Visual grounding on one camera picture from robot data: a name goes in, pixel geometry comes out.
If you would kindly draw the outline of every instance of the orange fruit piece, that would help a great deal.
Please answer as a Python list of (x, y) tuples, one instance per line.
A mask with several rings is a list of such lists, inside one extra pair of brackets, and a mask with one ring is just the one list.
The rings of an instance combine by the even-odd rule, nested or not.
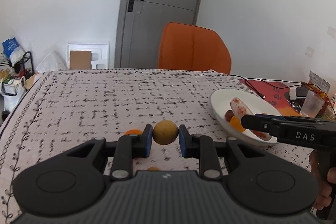
[(242, 124), (240, 123), (239, 119), (236, 116), (233, 116), (229, 122), (229, 124), (239, 132), (243, 133), (246, 129), (243, 128)]
[(130, 134), (138, 134), (141, 135), (142, 131), (140, 129), (131, 129), (129, 131), (126, 131), (124, 135), (130, 135)]
[(148, 171), (161, 171), (159, 168), (154, 167), (154, 166), (149, 167), (147, 170), (148, 170)]

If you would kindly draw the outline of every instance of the patterned tablecloth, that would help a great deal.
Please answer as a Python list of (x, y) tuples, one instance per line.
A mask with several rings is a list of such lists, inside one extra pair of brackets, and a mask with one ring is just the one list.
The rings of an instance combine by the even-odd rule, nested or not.
[[(133, 128), (144, 129), (169, 119), (185, 124), (191, 134), (225, 141), (227, 133), (214, 117), (209, 97), (221, 88), (253, 93), (238, 79), (210, 72), (113, 69), (45, 73), (26, 93), (0, 133), (0, 223), (10, 223), (20, 210), (11, 182), (25, 168), (80, 143), (103, 136), (116, 141)], [(308, 167), (311, 149), (277, 144), (265, 148)], [(223, 172), (225, 165), (221, 160)], [(135, 159), (135, 170), (197, 170), (198, 160), (181, 157), (179, 141), (153, 142), (147, 159)]]

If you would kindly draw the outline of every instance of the clear plastic cup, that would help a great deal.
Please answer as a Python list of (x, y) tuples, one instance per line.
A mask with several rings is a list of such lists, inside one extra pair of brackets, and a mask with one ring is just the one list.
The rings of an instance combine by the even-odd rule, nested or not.
[(315, 92), (309, 90), (300, 114), (304, 117), (315, 118), (318, 112), (323, 107), (324, 103), (324, 99), (322, 99)]

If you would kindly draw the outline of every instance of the plastic bag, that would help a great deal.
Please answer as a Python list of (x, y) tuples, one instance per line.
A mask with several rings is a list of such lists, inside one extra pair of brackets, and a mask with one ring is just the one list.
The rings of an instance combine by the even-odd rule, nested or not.
[(16, 95), (7, 95), (2, 91), (2, 80), (0, 82), (0, 94), (3, 96), (4, 110), (12, 112), (17, 103), (20, 101), (21, 97), (26, 93), (26, 78), (24, 76), (20, 79), (20, 85), (17, 90)]
[(20, 47), (15, 37), (7, 39), (5, 42), (2, 42), (3, 53), (10, 60), (12, 66), (18, 63), (22, 58), (25, 52)]
[(36, 72), (42, 73), (47, 71), (66, 70), (65, 64), (55, 52), (48, 54), (41, 63), (36, 67)]

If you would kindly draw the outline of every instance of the door frame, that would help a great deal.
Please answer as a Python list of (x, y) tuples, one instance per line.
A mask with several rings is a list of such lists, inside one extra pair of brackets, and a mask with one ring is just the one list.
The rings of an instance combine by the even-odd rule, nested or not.
[[(197, 0), (193, 25), (196, 24), (200, 2), (201, 0)], [(122, 45), (123, 45), (123, 39), (124, 39), (124, 28), (125, 28), (125, 18), (126, 18), (126, 13), (127, 13), (127, 5), (128, 5), (128, 0), (120, 0), (118, 23), (117, 23), (117, 34), (115, 37), (115, 54), (114, 54), (115, 56), (114, 67), (115, 68), (121, 68), (121, 55), (122, 55)]]

